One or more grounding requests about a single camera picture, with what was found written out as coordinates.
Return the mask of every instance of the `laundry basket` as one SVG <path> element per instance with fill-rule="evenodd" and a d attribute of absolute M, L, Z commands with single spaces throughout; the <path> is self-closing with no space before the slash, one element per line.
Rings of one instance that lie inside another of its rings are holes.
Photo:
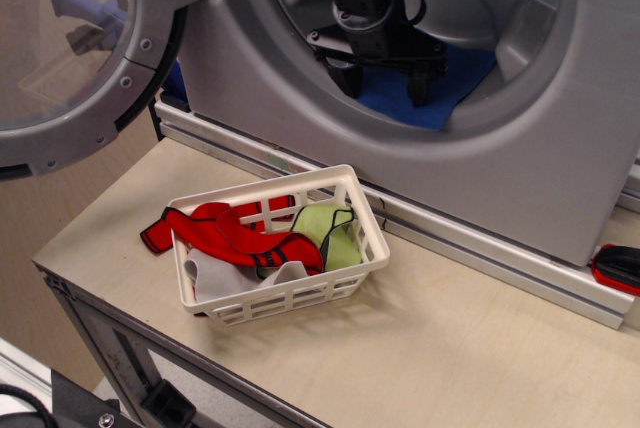
<path fill-rule="evenodd" d="M 269 200 L 289 197 L 290 205 L 271 209 Z M 265 316 L 303 308 L 353 294 L 369 272 L 383 268 L 389 261 L 389 247 L 373 216 L 353 168 L 339 165 L 316 171 L 259 181 L 172 200 L 169 206 L 191 214 L 198 206 L 224 202 L 230 206 L 260 203 L 260 212 L 240 219 L 243 224 L 262 221 L 266 233 L 289 231 L 295 215 L 304 206 L 332 204 L 351 206 L 355 221 L 349 236 L 360 251 L 362 262 L 307 278 L 258 288 L 211 301 L 198 302 L 193 282 L 184 262 L 189 247 L 173 233 L 180 295 L 189 313 L 205 313 L 214 321 L 232 325 Z"/>

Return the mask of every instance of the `red cloth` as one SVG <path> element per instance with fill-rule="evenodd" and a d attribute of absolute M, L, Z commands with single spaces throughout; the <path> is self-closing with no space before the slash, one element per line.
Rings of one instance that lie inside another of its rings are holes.
<path fill-rule="evenodd" d="M 219 205 L 222 205 L 227 209 L 229 208 L 227 203 L 205 203 L 194 210 L 191 214 L 191 218 L 195 220 L 211 217 L 215 218 L 219 212 L 219 208 L 217 208 Z M 279 196 L 269 200 L 269 209 L 272 211 L 281 210 L 290 206 L 295 206 L 295 199 L 291 195 Z M 259 201 L 256 201 L 255 203 L 247 203 L 237 206 L 236 210 L 238 210 L 238 216 L 240 216 L 240 218 L 256 215 L 258 213 L 262 213 L 262 203 Z M 276 220 L 290 220 L 292 218 L 293 215 L 289 215 L 277 218 Z M 262 222 L 251 223 L 248 226 L 252 230 L 264 231 L 264 223 Z M 173 240 L 171 239 L 171 227 L 163 219 L 156 221 L 154 224 L 146 228 L 142 233 L 140 233 L 140 238 L 142 238 L 142 241 L 147 248 L 156 254 L 164 253 L 173 246 Z"/>
<path fill-rule="evenodd" d="M 255 214 L 256 209 L 260 207 L 231 208 L 226 203 L 206 203 L 187 216 L 175 208 L 166 208 L 160 221 L 140 236 L 154 253 L 171 247 L 170 230 L 173 230 L 194 248 L 235 265 L 277 268 L 287 261 L 301 261 L 310 275 L 322 272 L 322 255 L 306 236 L 290 231 L 265 234 L 261 233 L 264 226 L 258 226 L 263 223 L 254 226 L 240 223 L 242 216 Z"/>

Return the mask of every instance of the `white cloth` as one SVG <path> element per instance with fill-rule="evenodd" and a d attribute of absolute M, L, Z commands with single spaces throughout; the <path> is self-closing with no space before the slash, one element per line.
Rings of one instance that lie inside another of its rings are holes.
<path fill-rule="evenodd" d="M 263 280 L 258 277 L 255 268 L 236 266 L 196 249 L 189 252 L 184 269 L 194 282 L 198 302 L 216 300 L 309 276 L 301 262 L 289 261 Z"/>

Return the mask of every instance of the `lime green fabric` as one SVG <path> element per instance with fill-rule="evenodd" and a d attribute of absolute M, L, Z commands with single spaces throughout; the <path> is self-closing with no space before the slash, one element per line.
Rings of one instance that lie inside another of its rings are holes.
<path fill-rule="evenodd" d="M 320 249 L 324 271 L 333 271 L 362 261 L 357 245 L 350 238 L 348 228 L 355 219 L 350 206 L 305 206 L 298 213 L 292 231 L 309 237 Z"/>
<path fill-rule="evenodd" d="M 362 261 L 358 247 L 349 236 L 350 225 L 348 223 L 334 228 L 321 247 L 320 253 L 325 260 L 324 271 L 359 265 Z"/>

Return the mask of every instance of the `table surface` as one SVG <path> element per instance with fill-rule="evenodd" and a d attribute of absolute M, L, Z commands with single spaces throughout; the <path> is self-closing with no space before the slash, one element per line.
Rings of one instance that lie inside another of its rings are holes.
<path fill-rule="evenodd" d="M 173 198 L 256 181 L 165 139 L 34 258 L 336 427 L 637 427 L 640 332 L 606 328 L 385 233 L 351 297 L 235 326 L 182 307 L 172 253 L 139 232 Z M 640 242 L 616 209 L 606 241 Z"/>

